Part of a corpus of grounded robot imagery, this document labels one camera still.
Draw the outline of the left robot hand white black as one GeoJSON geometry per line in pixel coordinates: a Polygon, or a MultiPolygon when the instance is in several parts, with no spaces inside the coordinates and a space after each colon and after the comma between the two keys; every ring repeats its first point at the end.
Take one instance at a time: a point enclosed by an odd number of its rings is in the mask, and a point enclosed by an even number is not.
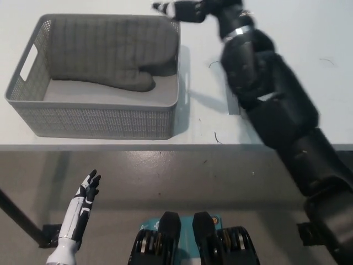
{"type": "Polygon", "coordinates": [[[67,208],[58,236],[59,239],[66,238],[75,242],[82,241],[94,198],[99,192],[100,179],[101,175],[97,175],[97,170],[94,169],[81,183],[67,208]]]}

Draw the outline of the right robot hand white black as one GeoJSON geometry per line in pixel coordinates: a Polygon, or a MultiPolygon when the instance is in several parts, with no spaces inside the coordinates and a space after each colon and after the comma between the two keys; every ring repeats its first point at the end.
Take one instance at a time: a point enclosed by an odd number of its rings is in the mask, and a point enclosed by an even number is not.
{"type": "Polygon", "coordinates": [[[202,23],[208,15],[218,20],[220,39],[225,43],[254,28],[242,1],[157,1],[152,8],[179,22],[202,23]]]}

